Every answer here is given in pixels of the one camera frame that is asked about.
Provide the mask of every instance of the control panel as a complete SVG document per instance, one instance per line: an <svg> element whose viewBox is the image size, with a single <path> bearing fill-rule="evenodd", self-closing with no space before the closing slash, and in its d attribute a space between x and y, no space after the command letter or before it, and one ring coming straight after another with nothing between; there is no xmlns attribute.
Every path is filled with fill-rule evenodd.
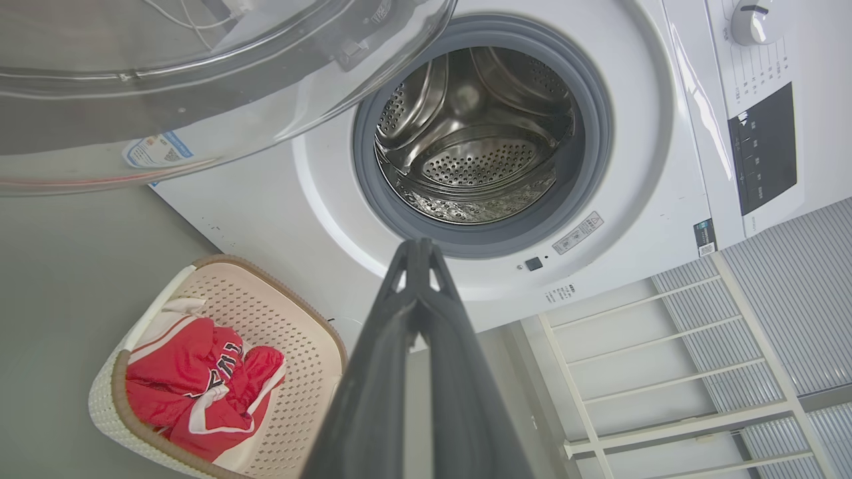
<svg viewBox="0 0 852 479"><path fill-rule="evenodd" d="M792 6L790 0L707 4L743 216L798 181Z"/></svg>

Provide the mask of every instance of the washing machine door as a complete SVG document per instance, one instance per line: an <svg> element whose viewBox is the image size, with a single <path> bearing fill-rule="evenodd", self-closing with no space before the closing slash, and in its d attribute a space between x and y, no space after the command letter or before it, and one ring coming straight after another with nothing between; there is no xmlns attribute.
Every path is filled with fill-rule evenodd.
<svg viewBox="0 0 852 479"><path fill-rule="evenodd" d="M393 78L444 30L454 6L6 2L0 194L156 182L285 141Z"/></svg>

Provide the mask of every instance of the gray rubber seal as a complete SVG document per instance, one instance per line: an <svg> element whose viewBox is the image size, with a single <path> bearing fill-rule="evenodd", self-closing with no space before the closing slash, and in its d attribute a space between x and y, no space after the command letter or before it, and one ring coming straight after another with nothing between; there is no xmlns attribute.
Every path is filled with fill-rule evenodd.
<svg viewBox="0 0 852 479"><path fill-rule="evenodd" d="M418 213L390 188L373 151L379 116L394 88L436 56L457 49L492 46L530 55L556 72L574 94L576 134L556 150L556 183L517 215L483 225L453 225ZM533 23L503 15L453 20L444 33L398 77L361 103L354 122L353 153L361 190L376 214L405 239L431 238L449 257L509 255L546 239L571 220L601 180L612 138L612 110L591 62L566 38ZM569 165L582 158L579 170Z"/></svg>

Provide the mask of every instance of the white cable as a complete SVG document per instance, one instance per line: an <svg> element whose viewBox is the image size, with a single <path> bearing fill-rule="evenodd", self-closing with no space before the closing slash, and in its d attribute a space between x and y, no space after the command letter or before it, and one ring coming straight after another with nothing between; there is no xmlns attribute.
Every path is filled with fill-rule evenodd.
<svg viewBox="0 0 852 479"><path fill-rule="evenodd" d="M197 26L195 26L195 23L193 23L193 17L189 16L189 10L187 10L187 4L183 0L181 0L181 6L183 7L183 13L187 16L187 20L189 20L189 25L193 26L193 30L195 31L195 36L198 37L199 40L201 40L201 43L203 43L204 46L207 47L208 51L212 51L213 48L210 47L210 44L207 43L207 40L204 40L204 36L201 34L201 31L199 30L199 28Z"/></svg>
<svg viewBox="0 0 852 479"><path fill-rule="evenodd" d="M175 18L175 17L171 16L171 15L169 14L169 12L167 12L167 11L163 10L163 8L162 8L162 7L160 7L159 5L157 5L156 3L154 3L152 0L142 0L142 2L145 2L145 3L147 3L148 5L151 5L152 7L154 7L154 8L155 8L155 9L156 9L156 10L157 10L160 14L162 14L165 18L167 18L167 19L169 19L169 20L171 20L171 21L175 22L177 25L180 25L180 26L182 26L182 27L184 27L184 28L188 28L188 29L190 29L190 30L196 30L196 29L198 29L198 30L207 30L207 29L210 29L210 28L216 28L217 26L222 26L222 25L224 25L224 24L226 24L226 23L228 23L229 21L231 21L231 20L233 20L233 19L234 19L233 13L231 13L231 14L230 14L230 15L229 15L229 16L228 16L225 20L218 21L217 23L214 23L214 24L212 24L212 25L194 25L194 24L193 24L193 25L190 25L190 24L187 24L187 23L183 23L182 21L178 20L177 18Z"/></svg>

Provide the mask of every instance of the white metal frame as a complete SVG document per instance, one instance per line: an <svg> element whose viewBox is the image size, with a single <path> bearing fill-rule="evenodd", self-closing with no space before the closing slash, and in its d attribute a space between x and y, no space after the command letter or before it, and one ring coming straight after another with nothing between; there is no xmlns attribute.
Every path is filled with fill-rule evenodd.
<svg viewBox="0 0 852 479"><path fill-rule="evenodd" d="M606 479L615 479L613 476L613 471L609 465L609 462L607 461L607 455L605 453L607 449L613 447L624 447L633 444L640 444L648 441L659 441L664 440L666 438L687 434L700 433L704 430L714 430L716 428L724 427L726 425L739 424L745 421L753 421L761 418L771 418L777 414L790 413L798 423L799 428L801 428L804 438L808 443L808 450L796 451L795 453L783 454L770 458L753 459L737 464L721 465L709 469L693 470L690 472L684 472L674 475L660 476L654 479L683 479L715 476L733 470L743 470L750 467L775 464L779 462L806 457L814 457L825 479L836 479L836 475L833 471L831 461L828 458L826 451L823 449L813 426L808 421L808 417L806 416L805 411L802 408L802 404L796 397L796 391L793 388L793 384L790 380L790 377L787 375L786 370L784 369L784 366L782 365L778 355L775 353L774 349L772 348L772 345L769 343L769 340L763 333L763 329L760 327L760 323L757 320L754 310L748 303L746 295L740 287L740 284L735 279L734 273L731 271L728 262L720 253L713 254L711 256L711 259L713 261L713 264L716 266L718 274L701 281L696 281L690 285L676 288L671 291L666 291L655 296L646 297L633 303L628 303L623 306L618 306L617 308L608 309L601 313L585 316L584 318L570 321L568 323L563 323L557 326L551 326L546 315L538 315L538 320L544 329L544 335L547 337L548 344L553 349L553 352L556 355L556 359L559 362L562 376L565 379L574 405L578 410L580 420L582 421L583 426L586 430L586 434L588 435L588 439L584 441L575 441L570 443L568 441L565 442L565 451L568 457L570 458L576 453L594 453L595 457L597 458L598 464L601 466L601 470L603 472L604 477ZM610 351L600 355L590 356L571 362L565 360L565 355L562 353L561 348L559 347L559 343L556 340L556 335L554 334L554 331L556 330L576 326L586 321L601 318L602 316L610 315L619 311L624 311L640 304L649 303L651 301L668 297L673 294L677 294L678 292L686 291L697 286L705 285L715 281L721 281L728 288L728 291L730 291L731 294L731 298L734 300L734 304L736 304L737 309L740 310L739 315L735 315L730 318L725 318L723 320L718 320L708 325L696 327L694 329L679 332L677 334L672 334L664 338L654 339L645 343L635 344L622 349L616 349L614 351ZM597 361L602 358L611 357L614 355L620 355L628 351L635 351L637 349L646 348L648 346L664 343L673 339L683 338L690 334L705 331L717 326L728 324L736 320L743 320L745 322L745 325L748 327L749 331L751 332L751 335L755 338L757 347L760 349L761 357L750 361L744 361L739 364L734 364L732 366L726 366L706 372L699 372L687 376L685 378L673 379L670 381L650 384L648 386L642 386L631 390L623 390L616 393L601 395L592 398L583 398L579 392L576 382L573 379L573 375L571 372L571 368L573 366L577 366L579 364L584 364L587 362ZM744 409L739 409L727 413L716 413L709 416L704 416L702 418L686 419L672 424L663 424L660 426L647 427L640 430L626 432L623 434L607 435L605 437L600 437L597 434L595 426L592 424L591 416L589 415L589 412L586 409L587 405L593 404L595 402L607 401L616 397L624 397L628 395L647 392L650 390L665 388L674 384L693 381L695 379L700 378L706 378L722 372L733 371L734 369L739 369L742 367L760 363L765 363L769 367L769 370L772 372L772 375L774 376L775 381L779 385L780 392L783 397L781 401L769 402L760 406L747 407Z"/></svg>

